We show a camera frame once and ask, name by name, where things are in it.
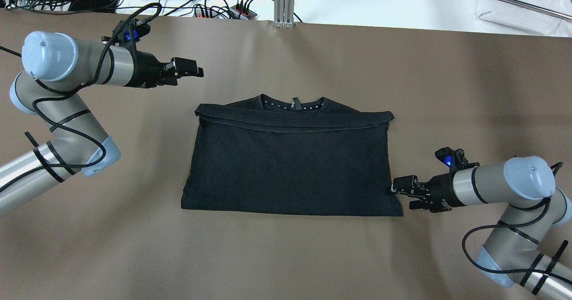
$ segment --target folded black garment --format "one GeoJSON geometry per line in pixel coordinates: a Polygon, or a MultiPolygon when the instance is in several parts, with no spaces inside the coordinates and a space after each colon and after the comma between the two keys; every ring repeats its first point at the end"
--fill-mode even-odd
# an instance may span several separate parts
{"type": "Polygon", "coordinates": [[[201,104],[181,207],[296,215],[402,216],[391,186],[391,112],[327,98],[300,104],[264,94],[201,104]]]}

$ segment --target clothing tag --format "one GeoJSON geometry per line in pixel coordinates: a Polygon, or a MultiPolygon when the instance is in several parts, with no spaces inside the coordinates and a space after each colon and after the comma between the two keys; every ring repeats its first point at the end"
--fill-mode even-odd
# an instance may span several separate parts
{"type": "Polygon", "coordinates": [[[300,99],[298,97],[292,98],[294,102],[292,102],[292,108],[296,108],[296,111],[302,111],[302,104],[300,103],[300,99]]]}

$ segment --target black shirt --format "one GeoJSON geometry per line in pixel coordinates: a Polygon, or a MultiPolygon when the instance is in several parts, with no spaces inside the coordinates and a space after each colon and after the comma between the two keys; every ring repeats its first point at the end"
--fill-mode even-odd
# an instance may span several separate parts
{"type": "Polygon", "coordinates": [[[286,103],[264,94],[201,104],[182,208],[298,215],[402,216],[391,186],[391,112],[327,98],[286,103]]]}

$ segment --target connector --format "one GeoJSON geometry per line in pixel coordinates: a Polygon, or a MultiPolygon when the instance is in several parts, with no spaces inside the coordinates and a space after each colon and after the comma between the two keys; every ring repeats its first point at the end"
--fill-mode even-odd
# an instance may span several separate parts
{"type": "Polygon", "coordinates": [[[254,11],[247,10],[247,8],[243,4],[243,2],[241,2],[240,4],[236,4],[233,7],[231,7],[231,12],[235,13],[235,17],[240,16],[240,19],[244,19],[244,20],[248,20],[248,21],[253,21],[258,16],[258,14],[254,13],[254,11]]]}

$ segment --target light blue joint cap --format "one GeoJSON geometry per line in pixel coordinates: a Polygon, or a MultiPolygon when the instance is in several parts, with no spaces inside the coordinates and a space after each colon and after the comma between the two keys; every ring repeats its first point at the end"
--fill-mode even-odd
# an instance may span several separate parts
{"type": "Polygon", "coordinates": [[[22,110],[25,113],[29,113],[29,114],[33,114],[33,115],[37,115],[37,113],[33,112],[32,110],[28,109],[23,103],[22,101],[20,101],[20,98],[18,98],[18,95],[16,94],[16,81],[18,80],[18,78],[22,75],[22,72],[20,72],[20,74],[18,74],[16,76],[16,79],[14,79],[14,82],[12,82],[12,86],[10,86],[10,100],[12,100],[12,103],[16,106],[16,108],[22,110]]]}
{"type": "MultiPolygon", "coordinates": [[[[491,257],[491,255],[486,251],[486,249],[484,249],[484,246],[480,249],[479,255],[476,257],[475,262],[482,267],[486,267],[487,269],[502,270],[501,267],[491,257]]],[[[514,281],[511,280],[505,273],[490,273],[483,270],[480,271],[489,279],[503,287],[509,288],[514,284],[514,281]]]]}
{"type": "MultiPolygon", "coordinates": [[[[117,145],[115,145],[111,137],[107,137],[101,144],[105,148],[105,157],[99,163],[96,163],[93,166],[85,167],[81,170],[81,172],[84,173],[84,175],[87,177],[91,177],[97,174],[98,172],[106,169],[107,166],[111,165],[112,163],[115,163],[121,157],[121,152],[119,151],[117,145]]],[[[94,151],[92,157],[88,159],[86,164],[98,160],[101,157],[101,154],[102,154],[101,149],[98,148],[96,151],[94,151]]]]}
{"type": "Polygon", "coordinates": [[[564,200],[566,200],[566,211],[564,212],[564,216],[562,216],[559,221],[552,224],[552,226],[560,226],[572,218],[572,202],[570,202],[570,199],[566,195],[564,195],[564,200]]]}
{"type": "Polygon", "coordinates": [[[554,194],[556,181],[544,159],[537,156],[517,157],[505,163],[505,180],[522,198],[538,200],[554,194]]]}
{"type": "Polygon", "coordinates": [[[35,31],[22,46],[22,64],[32,78],[48,82],[68,76],[76,67],[76,42],[62,33],[35,31]]]}

